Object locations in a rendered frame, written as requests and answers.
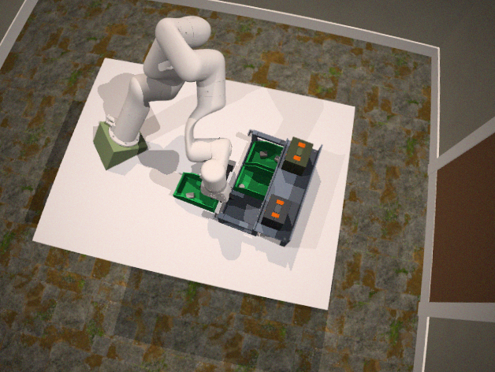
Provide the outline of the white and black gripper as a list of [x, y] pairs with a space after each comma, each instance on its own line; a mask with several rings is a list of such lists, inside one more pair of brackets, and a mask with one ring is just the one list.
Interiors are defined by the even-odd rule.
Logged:
[[220, 203], [222, 203], [222, 202], [227, 203], [229, 199], [231, 199], [231, 200], [234, 199], [234, 196], [231, 194], [231, 187], [227, 181], [226, 181], [226, 187], [225, 187], [224, 191], [222, 191], [218, 194], [209, 193], [205, 189], [203, 181], [199, 187], [201, 188], [202, 194], [210, 197], [211, 199], [216, 199], [216, 200], [220, 201]]

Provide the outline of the green bin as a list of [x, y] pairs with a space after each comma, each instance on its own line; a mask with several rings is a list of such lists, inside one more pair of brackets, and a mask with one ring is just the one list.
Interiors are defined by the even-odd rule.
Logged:
[[[244, 165], [235, 184], [237, 192], [264, 200], [274, 172], [258, 166]], [[239, 188], [243, 184], [244, 188]]]
[[[199, 177], [200, 175], [195, 173], [183, 173], [174, 192], [174, 198], [214, 213], [219, 201], [202, 194], [199, 187], [202, 179]], [[186, 197], [186, 193], [190, 192], [194, 192], [194, 199], [189, 199]]]
[[[280, 156], [283, 147], [267, 141], [255, 141], [246, 160], [247, 166], [258, 166], [274, 172], [277, 162], [274, 161], [276, 155]], [[260, 151], [267, 151], [267, 157], [260, 157]]]

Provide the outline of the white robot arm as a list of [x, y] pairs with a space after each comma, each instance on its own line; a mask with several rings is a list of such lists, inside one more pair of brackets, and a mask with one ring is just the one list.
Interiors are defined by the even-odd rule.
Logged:
[[209, 193], [218, 194], [224, 191], [236, 165], [229, 160], [231, 141], [195, 139], [194, 127], [201, 118], [225, 107], [225, 59], [217, 50], [192, 49], [210, 38], [211, 28], [201, 17], [182, 18], [189, 17], [194, 19], [164, 18], [158, 22], [156, 38], [143, 63], [144, 73], [131, 78], [118, 119], [107, 114], [106, 123], [111, 126], [109, 135], [115, 143], [135, 146], [150, 111], [149, 102], [172, 100], [185, 81], [196, 82], [197, 107], [185, 125], [185, 151], [190, 162], [204, 162], [200, 178]]

